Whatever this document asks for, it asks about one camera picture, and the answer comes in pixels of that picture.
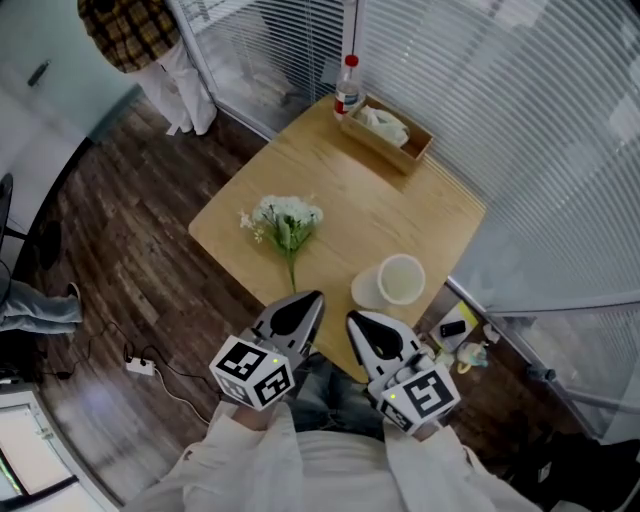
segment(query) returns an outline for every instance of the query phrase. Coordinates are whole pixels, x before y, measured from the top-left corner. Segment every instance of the paper cup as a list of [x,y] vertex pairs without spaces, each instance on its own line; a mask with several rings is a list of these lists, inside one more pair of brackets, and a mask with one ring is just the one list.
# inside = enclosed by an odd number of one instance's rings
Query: paper cup
[[360,272],[351,283],[351,296],[365,309],[382,309],[390,304],[406,306],[420,297],[424,285],[420,262],[408,254],[394,254],[380,265]]

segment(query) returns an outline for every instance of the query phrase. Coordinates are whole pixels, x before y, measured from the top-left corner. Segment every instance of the wooden box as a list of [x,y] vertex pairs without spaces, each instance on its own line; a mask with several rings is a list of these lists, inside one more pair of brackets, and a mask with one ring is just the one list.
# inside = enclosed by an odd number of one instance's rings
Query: wooden box
[[[402,121],[409,128],[409,140],[406,144],[397,148],[358,121],[355,115],[365,105],[371,108],[386,110]],[[368,94],[363,101],[342,118],[340,128],[347,135],[357,139],[373,151],[379,153],[403,174],[411,174],[416,169],[422,161],[422,157],[427,151],[429,144],[431,144],[433,140],[433,136],[422,126],[401,114],[395,108]]]

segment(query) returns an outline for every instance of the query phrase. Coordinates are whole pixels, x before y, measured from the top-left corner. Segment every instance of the person's hand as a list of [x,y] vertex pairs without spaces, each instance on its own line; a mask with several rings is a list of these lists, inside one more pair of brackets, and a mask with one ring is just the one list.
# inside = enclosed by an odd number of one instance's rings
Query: person's hand
[[248,428],[249,430],[267,430],[269,427],[269,420],[271,419],[271,416],[273,416],[273,411],[275,410],[277,403],[277,401],[274,402],[262,411],[256,411],[246,405],[240,405],[238,410],[233,414],[233,416],[231,416],[231,419],[236,423],[240,423],[240,425]]

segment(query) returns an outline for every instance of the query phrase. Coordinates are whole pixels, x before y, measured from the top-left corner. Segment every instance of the jeans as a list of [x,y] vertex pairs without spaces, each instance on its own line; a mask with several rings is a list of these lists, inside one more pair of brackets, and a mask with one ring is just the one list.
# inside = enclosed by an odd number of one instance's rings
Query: jeans
[[61,334],[76,330],[76,324],[82,322],[82,309],[73,295],[45,297],[26,283],[11,281],[9,296],[0,305],[0,319],[0,331]]
[[298,385],[285,397],[296,432],[330,430],[384,440],[382,414],[355,382],[316,353],[295,371]]

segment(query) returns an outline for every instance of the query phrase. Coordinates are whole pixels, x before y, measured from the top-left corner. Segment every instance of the red bottle cap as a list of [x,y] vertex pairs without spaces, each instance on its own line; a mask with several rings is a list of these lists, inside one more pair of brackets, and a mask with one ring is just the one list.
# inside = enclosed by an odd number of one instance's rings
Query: red bottle cap
[[358,65],[358,62],[360,62],[360,60],[357,55],[347,55],[344,58],[344,63],[350,68],[355,68]]

